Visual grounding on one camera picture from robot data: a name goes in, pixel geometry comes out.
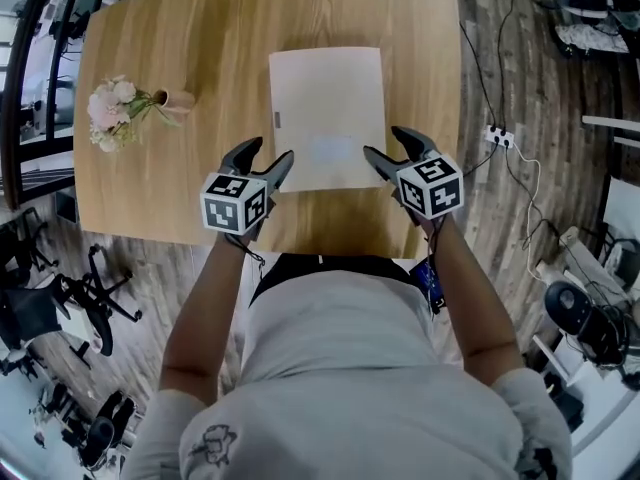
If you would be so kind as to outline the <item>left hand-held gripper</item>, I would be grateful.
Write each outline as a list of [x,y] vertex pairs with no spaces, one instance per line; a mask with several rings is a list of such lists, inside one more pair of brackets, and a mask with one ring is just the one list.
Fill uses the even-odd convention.
[[294,164],[294,152],[280,155],[266,170],[251,171],[262,137],[241,142],[222,158],[219,170],[206,178],[200,191],[203,225],[255,241],[275,203],[271,198]]

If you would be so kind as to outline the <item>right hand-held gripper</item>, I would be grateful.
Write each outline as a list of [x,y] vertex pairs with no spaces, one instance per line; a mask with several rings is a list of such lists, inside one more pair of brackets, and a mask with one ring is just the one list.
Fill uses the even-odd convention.
[[417,130],[392,126],[391,132],[414,163],[396,161],[368,145],[363,153],[384,181],[398,187],[402,205],[428,220],[460,208],[464,203],[463,174],[455,161],[447,154],[430,153],[438,151],[436,144]]

